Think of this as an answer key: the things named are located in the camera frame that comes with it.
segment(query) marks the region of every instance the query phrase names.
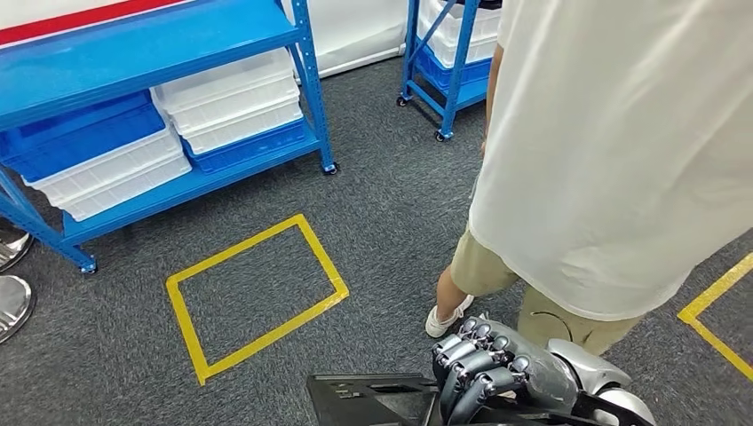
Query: shelf post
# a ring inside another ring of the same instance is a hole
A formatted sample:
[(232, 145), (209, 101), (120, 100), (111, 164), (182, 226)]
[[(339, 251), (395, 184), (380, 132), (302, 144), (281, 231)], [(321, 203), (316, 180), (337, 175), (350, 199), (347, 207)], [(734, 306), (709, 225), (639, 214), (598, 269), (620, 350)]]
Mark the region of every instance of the shelf post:
[(405, 52), (402, 61), (402, 83), (400, 95), (408, 100), (411, 98), (408, 82), (416, 75), (414, 67), (416, 52), (416, 27), (418, 26), (418, 5), (421, 0), (408, 1), (408, 32), (405, 36)]
[(313, 117), (313, 130), (316, 138), (319, 140), (321, 167), (325, 172), (334, 172), (337, 170), (337, 166), (332, 154), (332, 147), (329, 144), (329, 129), (327, 128), (327, 119), (324, 112), (319, 68), (316, 65), (316, 52), (313, 47), (308, 4), (306, 4), (306, 0), (292, 0), (292, 5), (293, 17), (296, 20), (295, 25), (299, 33), (298, 45), (300, 46), (300, 54), (303, 56), (303, 62), (301, 62), (301, 58), (297, 55), (295, 45), (290, 46), (290, 53), (296, 63), (306, 104)]
[(0, 185), (8, 193), (0, 194), (0, 215), (78, 265), (82, 272), (97, 270), (97, 262), (94, 257), (86, 254), (77, 246), (63, 242), (63, 235), (50, 228), (42, 220), (39, 213), (2, 169), (0, 169)]
[(480, 0), (466, 0), (463, 10), (463, 23), (460, 26), (460, 36), (457, 40), (457, 52), (455, 53), (455, 65), (450, 77), (445, 114), (442, 116), (440, 134), (444, 138), (452, 137), (452, 122), (457, 113), (457, 95), (460, 92), (461, 76), (465, 68), (465, 59), (468, 57), (468, 45), (471, 43), (473, 34), (473, 22), (476, 20), (476, 11)]

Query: yellow tape square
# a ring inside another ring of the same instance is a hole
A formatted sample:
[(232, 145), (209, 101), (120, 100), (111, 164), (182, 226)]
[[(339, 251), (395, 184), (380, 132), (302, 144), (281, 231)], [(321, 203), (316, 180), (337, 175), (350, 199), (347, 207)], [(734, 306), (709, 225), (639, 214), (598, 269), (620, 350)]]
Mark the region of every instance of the yellow tape square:
[[(204, 356), (202, 345), (199, 342), (199, 336), (194, 330), (194, 324), (191, 322), (191, 317), (188, 315), (188, 309), (186, 308), (186, 302), (183, 300), (183, 296), (180, 294), (178, 285), (181, 281), (186, 280), (189, 277), (196, 275), (199, 272), (205, 271), (212, 266), (219, 264), (228, 258), (241, 253), (243, 250), (250, 249), (259, 242), (274, 237), (293, 226), (297, 226), (301, 233), (304, 235), (306, 242), (311, 247), (312, 252), (319, 260), (321, 268), (324, 273), (327, 274), (327, 278), (332, 282), (332, 286), (335, 288), (335, 293), (326, 297), (324, 300), (318, 302), (314, 306), (299, 313), (295, 317), (288, 319), (285, 323), (267, 332), (265, 335), (260, 336), (257, 340), (243, 346), (238, 351), (231, 353), (230, 355), (222, 358), (216, 363), (209, 365), (207, 359)], [(279, 224), (254, 235), (253, 237), (242, 241), (231, 248), (228, 248), (216, 255), (202, 260), (198, 264), (195, 264), (181, 272), (178, 272), (167, 279), (166, 282), (167, 293), (172, 303), (172, 309), (175, 311), (175, 317), (178, 320), (180, 326), (180, 332), (183, 334), (183, 340), (186, 341), (186, 347), (188, 349), (188, 355), (191, 357), (191, 362), (194, 364), (194, 370), (196, 371), (196, 377), (199, 379), (199, 384), (203, 386), (207, 379), (227, 370), (230, 367), (235, 366), (241, 361), (247, 359), (251, 355), (261, 351), (270, 344), (283, 338), (285, 335), (301, 327), (306, 322), (313, 320), (317, 316), (321, 315), (327, 309), (338, 304), (340, 301), (348, 297), (348, 288), (340, 277), (339, 272), (335, 268), (332, 261), (324, 251), (324, 247), (316, 238), (313, 233), (313, 229), (305, 220), (304, 215), (298, 214), (290, 219), (287, 219)]]
[(741, 280), (748, 272), (753, 270), (753, 253), (745, 256), (738, 264), (727, 271), (722, 278), (711, 285), (706, 291), (696, 297), (688, 306), (686, 306), (678, 317), (683, 320), (690, 327), (695, 329), (706, 342), (709, 342), (719, 353), (721, 353), (728, 361), (732, 363), (738, 370), (740, 370), (748, 380), (753, 381), (753, 367), (729, 348), (724, 342), (719, 340), (711, 331), (706, 328), (699, 320), (698, 316), (701, 315), (704, 309), (708, 308), (715, 300), (729, 290), (734, 283)]

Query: white sneaker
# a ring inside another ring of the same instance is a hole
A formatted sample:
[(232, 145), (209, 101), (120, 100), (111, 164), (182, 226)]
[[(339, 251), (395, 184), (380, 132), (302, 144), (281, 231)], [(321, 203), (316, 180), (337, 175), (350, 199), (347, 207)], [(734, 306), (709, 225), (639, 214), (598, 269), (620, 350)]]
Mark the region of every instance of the white sneaker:
[(429, 311), (429, 317), (426, 319), (426, 334), (434, 338), (442, 337), (442, 335), (447, 333), (448, 328), (450, 328), (455, 321), (463, 317), (464, 311), (468, 309), (468, 306), (471, 306), (472, 303), (473, 296), (468, 295), (460, 306), (456, 307), (455, 311), (452, 312), (452, 317), (444, 322), (440, 322), (437, 319), (437, 306), (435, 305), (432, 310)]

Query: red stripe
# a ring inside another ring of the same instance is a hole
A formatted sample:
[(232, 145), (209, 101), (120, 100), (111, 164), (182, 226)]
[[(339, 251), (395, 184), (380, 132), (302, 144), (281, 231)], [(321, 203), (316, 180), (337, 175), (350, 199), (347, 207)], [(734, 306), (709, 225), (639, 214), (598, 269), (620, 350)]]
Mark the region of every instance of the red stripe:
[(127, 0), (121, 3), (97, 7), (88, 11), (70, 13), (48, 20), (38, 20), (28, 24), (0, 29), (0, 44), (18, 42), (28, 38), (58, 33), (67, 29), (113, 20), (122, 16), (132, 15), (150, 9), (156, 9), (183, 0)]

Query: robotic hand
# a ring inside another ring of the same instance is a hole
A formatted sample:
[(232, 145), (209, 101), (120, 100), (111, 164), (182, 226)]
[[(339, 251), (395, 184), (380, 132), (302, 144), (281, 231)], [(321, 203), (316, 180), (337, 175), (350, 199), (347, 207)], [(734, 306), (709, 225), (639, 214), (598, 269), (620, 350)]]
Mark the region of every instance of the robotic hand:
[(518, 402), (563, 414), (587, 406), (592, 420), (609, 426), (633, 424), (623, 422), (625, 410), (655, 425), (646, 404), (622, 389), (630, 378), (574, 343), (552, 339), (544, 349), (504, 324), (469, 318), (432, 355), (447, 425), (469, 423), (490, 398), (509, 391)]

